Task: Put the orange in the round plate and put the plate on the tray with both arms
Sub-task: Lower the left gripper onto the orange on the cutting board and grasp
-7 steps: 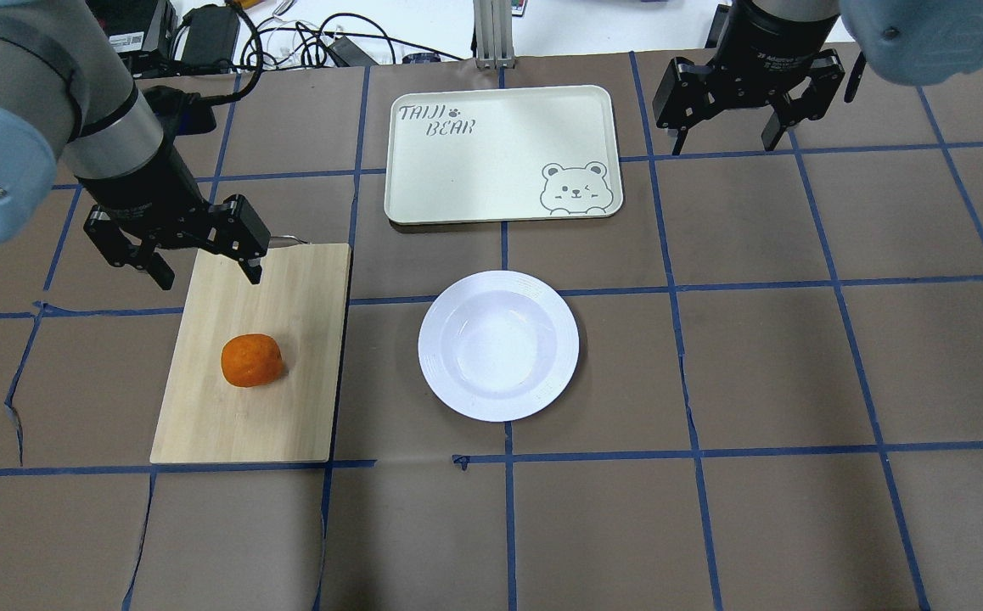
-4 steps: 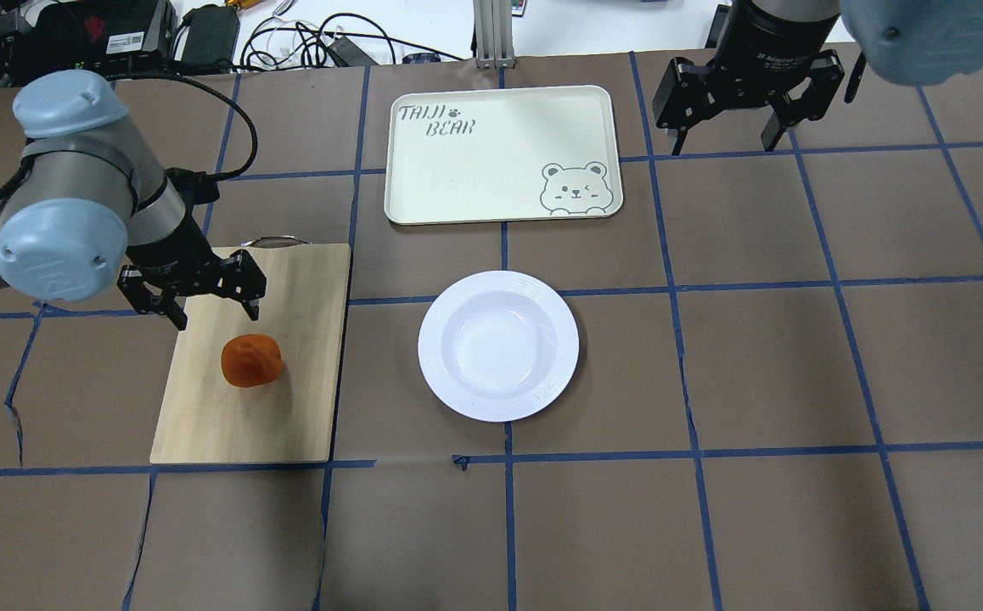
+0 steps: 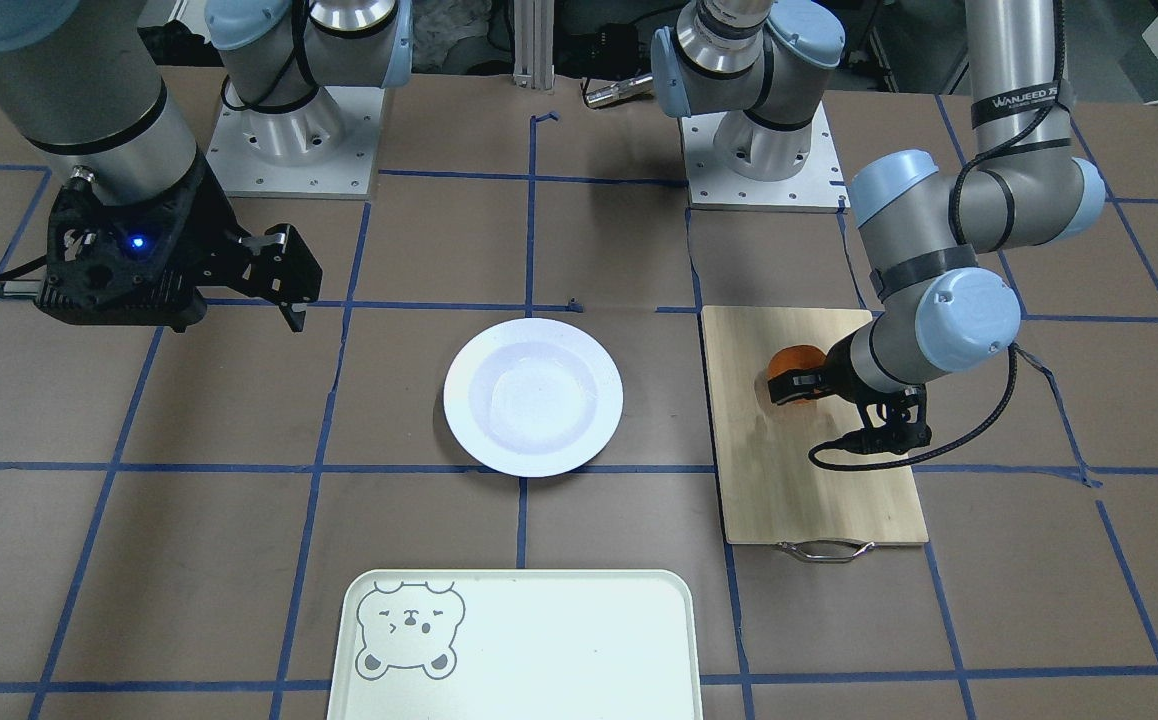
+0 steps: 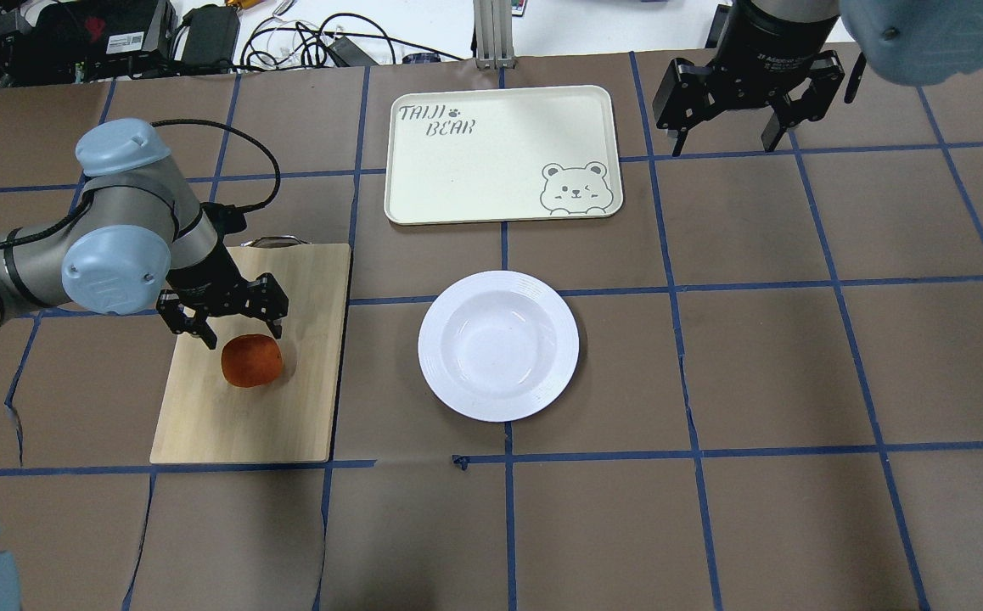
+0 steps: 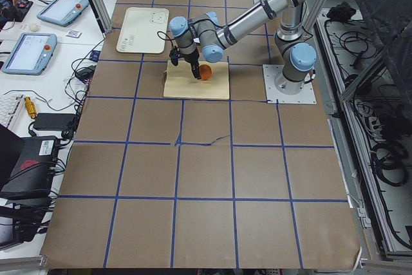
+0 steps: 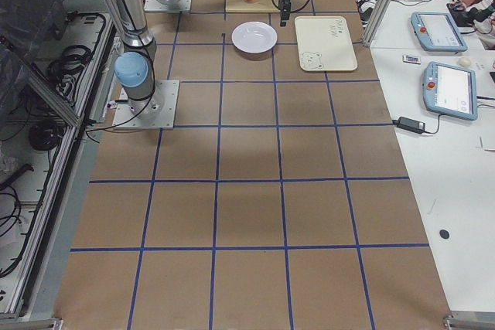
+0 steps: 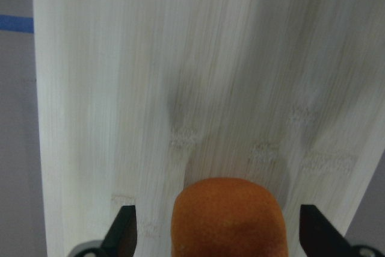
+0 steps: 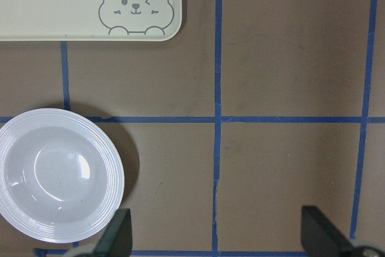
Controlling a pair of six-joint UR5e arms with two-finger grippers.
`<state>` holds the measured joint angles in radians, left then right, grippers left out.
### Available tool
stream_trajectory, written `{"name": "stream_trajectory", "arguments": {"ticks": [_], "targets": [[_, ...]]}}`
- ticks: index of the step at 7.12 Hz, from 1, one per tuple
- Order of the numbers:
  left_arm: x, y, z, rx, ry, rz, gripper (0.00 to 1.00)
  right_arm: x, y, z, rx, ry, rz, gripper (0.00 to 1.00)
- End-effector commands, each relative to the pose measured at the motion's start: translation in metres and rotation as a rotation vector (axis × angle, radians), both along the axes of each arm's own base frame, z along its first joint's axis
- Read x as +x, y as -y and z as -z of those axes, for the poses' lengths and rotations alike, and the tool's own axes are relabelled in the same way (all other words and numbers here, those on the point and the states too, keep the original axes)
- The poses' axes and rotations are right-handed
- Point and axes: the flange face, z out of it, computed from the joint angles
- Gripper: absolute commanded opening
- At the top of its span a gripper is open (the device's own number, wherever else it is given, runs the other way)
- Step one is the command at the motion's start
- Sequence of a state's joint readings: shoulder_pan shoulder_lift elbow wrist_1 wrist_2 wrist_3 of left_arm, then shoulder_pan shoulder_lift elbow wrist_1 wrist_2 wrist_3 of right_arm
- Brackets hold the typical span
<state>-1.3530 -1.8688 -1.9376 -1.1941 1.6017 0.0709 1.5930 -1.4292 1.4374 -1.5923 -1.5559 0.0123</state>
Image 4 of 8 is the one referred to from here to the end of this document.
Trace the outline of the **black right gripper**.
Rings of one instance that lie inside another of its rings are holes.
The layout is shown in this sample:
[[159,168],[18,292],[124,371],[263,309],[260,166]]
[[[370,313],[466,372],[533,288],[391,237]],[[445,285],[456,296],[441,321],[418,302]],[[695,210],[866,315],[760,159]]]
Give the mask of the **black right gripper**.
[[654,95],[671,156],[682,155],[701,121],[724,112],[771,108],[761,132],[768,154],[802,121],[825,117],[845,78],[838,54],[823,48],[839,18],[837,1],[733,1],[713,57],[671,59]]

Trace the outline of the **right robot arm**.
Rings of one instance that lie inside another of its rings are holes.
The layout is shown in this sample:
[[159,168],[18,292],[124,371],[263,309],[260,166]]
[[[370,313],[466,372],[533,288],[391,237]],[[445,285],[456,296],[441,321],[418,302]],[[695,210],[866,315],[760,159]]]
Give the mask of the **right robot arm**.
[[983,70],[983,1],[735,1],[704,65],[672,59],[652,100],[680,155],[698,124],[742,109],[772,111],[773,151],[837,93],[856,99],[863,72],[907,87]]

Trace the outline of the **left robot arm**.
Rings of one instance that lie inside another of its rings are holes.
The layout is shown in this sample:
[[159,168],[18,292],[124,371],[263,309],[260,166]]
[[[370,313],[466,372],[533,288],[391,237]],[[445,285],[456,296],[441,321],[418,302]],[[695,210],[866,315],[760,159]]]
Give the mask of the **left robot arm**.
[[224,244],[263,202],[201,201],[159,126],[124,117],[91,129],[76,145],[87,180],[72,212],[0,236],[0,328],[76,303],[101,316],[156,309],[171,332],[209,348],[213,317],[255,318],[281,337],[289,297],[271,273],[244,276]]

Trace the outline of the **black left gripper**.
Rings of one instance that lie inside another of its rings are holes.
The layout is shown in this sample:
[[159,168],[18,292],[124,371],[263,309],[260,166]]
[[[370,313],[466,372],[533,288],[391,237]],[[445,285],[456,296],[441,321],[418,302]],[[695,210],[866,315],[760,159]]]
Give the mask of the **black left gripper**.
[[227,247],[216,246],[192,266],[170,271],[166,281],[169,288],[160,291],[157,312],[176,335],[192,335],[215,350],[209,318],[241,316],[262,321],[274,339],[283,337],[289,296],[281,283],[271,273],[250,281]]

